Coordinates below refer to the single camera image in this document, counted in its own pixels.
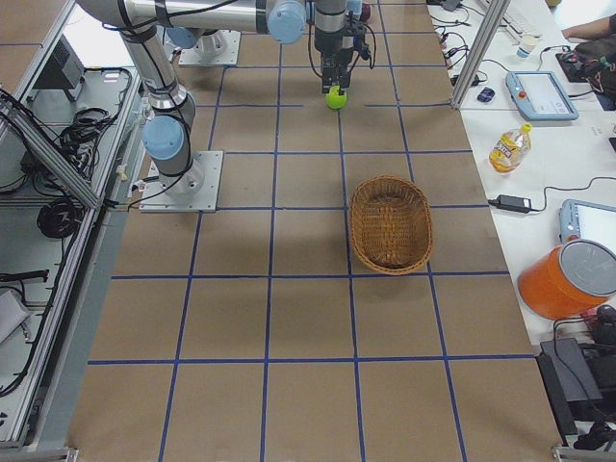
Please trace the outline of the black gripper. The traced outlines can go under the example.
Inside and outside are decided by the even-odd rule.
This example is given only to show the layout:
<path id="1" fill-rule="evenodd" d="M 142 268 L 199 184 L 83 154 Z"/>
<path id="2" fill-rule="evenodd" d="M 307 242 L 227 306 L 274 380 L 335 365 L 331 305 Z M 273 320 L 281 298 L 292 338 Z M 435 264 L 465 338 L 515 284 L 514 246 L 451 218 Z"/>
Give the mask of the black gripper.
<path id="1" fill-rule="evenodd" d="M 339 50 L 321 47 L 321 93 L 328 94 L 338 82 L 339 94 L 344 95 L 350 87 L 351 61 L 355 49 L 353 46 Z"/>

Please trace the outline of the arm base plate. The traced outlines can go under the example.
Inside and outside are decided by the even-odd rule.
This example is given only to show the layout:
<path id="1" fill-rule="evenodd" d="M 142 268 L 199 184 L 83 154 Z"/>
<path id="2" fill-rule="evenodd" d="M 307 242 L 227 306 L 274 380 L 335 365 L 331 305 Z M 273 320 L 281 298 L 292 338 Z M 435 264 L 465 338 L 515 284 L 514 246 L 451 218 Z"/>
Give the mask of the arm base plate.
<path id="1" fill-rule="evenodd" d="M 235 66 L 239 58 L 241 33 L 218 30 L 202 36 L 191 49 L 181 52 L 180 66 Z"/>
<path id="2" fill-rule="evenodd" d="M 145 185 L 139 210 L 143 213 L 214 213 L 223 157 L 222 151 L 196 151 L 192 155 L 192 167 L 180 179 L 161 176 L 151 161 L 148 173 L 158 179 Z"/>

